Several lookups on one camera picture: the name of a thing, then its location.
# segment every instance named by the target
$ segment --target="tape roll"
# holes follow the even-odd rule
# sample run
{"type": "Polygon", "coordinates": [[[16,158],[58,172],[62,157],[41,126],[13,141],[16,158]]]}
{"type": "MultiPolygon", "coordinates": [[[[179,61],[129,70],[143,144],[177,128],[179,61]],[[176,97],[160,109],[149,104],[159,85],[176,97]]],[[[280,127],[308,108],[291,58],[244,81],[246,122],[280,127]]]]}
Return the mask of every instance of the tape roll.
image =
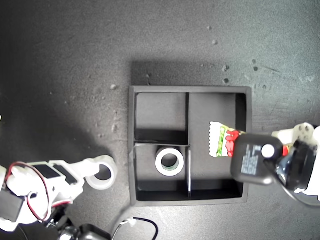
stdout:
{"type": "Polygon", "coordinates": [[[94,159],[94,162],[99,165],[106,166],[110,172],[111,172],[111,177],[107,180],[100,180],[96,178],[96,176],[87,176],[85,177],[86,182],[94,189],[97,190],[106,190],[109,189],[116,181],[117,175],[118,175],[118,168],[115,163],[115,160],[108,156],[108,155],[103,155],[99,156],[94,159]]]}
{"type": "Polygon", "coordinates": [[[155,158],[155,167],[164,176],[172,177],[179,174],[184,168],[185,160],[184,156],[177,149],[163,148],[161,149],[155,158]],[[165,166],[162,164],[162,159],[165,155],[172,154],[176,156],[176,163],[173,166],[165,166]]]}

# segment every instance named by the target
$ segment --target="snack bag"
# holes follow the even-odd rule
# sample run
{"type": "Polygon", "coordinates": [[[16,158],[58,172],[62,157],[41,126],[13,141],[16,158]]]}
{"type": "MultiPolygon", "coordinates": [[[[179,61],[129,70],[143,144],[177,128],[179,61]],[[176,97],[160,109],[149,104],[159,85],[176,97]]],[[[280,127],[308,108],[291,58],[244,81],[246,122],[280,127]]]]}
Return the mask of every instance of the snack bag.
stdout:
{"type": "Polygon", "coordinates": [[[235,130],[226,125],[221,124],[220,122],[210,122],[210,156],[214,158],[232,157],[234,153],[235,141],[241,134],[245,134],[245,132],[235,130]]]}

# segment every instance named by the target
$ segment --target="black tray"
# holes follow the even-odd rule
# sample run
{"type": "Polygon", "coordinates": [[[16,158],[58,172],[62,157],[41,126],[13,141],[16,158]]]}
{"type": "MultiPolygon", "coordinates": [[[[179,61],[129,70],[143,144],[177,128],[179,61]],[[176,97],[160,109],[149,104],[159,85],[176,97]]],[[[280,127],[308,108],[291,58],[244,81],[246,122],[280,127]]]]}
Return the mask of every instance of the black tray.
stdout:
{"type": "Polygon", "coordinates": [[[251,89],[130,87],[128,150],[132,205],[247,202],[248,185],[232,178],[231,158],[209,155],[210,122],[250,132],[251,89]],[[184,168],[176,176],[163,176],[156,169],[156,154],[163,147],[176,148],[184,156],[184,168]]]}

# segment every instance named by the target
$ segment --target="dark gray table surface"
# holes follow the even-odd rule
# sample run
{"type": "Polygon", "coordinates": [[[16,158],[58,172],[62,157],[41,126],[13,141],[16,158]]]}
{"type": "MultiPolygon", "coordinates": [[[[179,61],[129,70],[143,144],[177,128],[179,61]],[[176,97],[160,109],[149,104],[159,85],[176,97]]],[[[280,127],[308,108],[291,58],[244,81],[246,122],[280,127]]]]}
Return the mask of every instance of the dark gray table surface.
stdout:
{"type": "MultiPolygon", "coordinates": [[[[319,0],[1,1],[1,165],[112,155],[117,181],[84,186],[69,210],[77,225],[112,232],[136,216],[158,224],[159,240],[320,239],[320,210],[276,185],[251,185],[244,204],[129,208],[127,153],[129,85],[251,87],[253,130],[271,133],[320,124],[319,76],[319,0]]],[[[117,239],[153,233],[139,223],[117,239]]]]}

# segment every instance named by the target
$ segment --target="red wire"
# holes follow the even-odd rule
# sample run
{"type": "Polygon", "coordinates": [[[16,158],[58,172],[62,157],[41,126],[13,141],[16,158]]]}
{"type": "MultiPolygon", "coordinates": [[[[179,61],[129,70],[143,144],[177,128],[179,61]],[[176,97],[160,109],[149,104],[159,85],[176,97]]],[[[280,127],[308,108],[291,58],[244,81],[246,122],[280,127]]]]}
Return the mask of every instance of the red wire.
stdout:
{"type": "Polygon", "coordinates": [[[52,204],[52,207],[53,207],[53,208],[56,208],[56,207],[58,207],[58,206],[61,206],[61,205],[64,205],[64,204],[70,204],[70,203],[72,203],[71,200],[58,201],[58,202],[52,204]]]}
{"type": "Polygon", "coordinates": [[[5,183],[7,182],[8,178],[10,177],[10,175],[12,173],[11,172],[12,168],[14,166],[24,166],[24,167],[32,169],[39,176],[41,181],[43,182],[43,185],[44,185],[44,188],[45,188],[45,193],[46,193],[46,196],[47,196],[47,199],[48,199],[48,208],[47,208],[47,210],[45,212],[44,218],[39,217],[38,214],[36,213],[36,211],[32,208],[32,206],[30,205],[30,202],[29,202],[29,197],[26,197],[26,203],[27,203],[30,211],[32,212],[32,214],[35,216],[35,218],[38,219],[39,221],[44,222],[46,220],[46,218],[48,217],[49,207],[50,207],[49,192],[48,192],[48,187],[47,187],[47,184],[46,184],[46,181],[45,181],[45,177],[34,166],[28,165],[28,164],[26,164],[25,162],[22,162],[22,161],[16,161],[16,162],[12,163],[9,166],[8,172],[6,173],[6,176],[5,176],[5,179],[4,179],[5,183]]]}

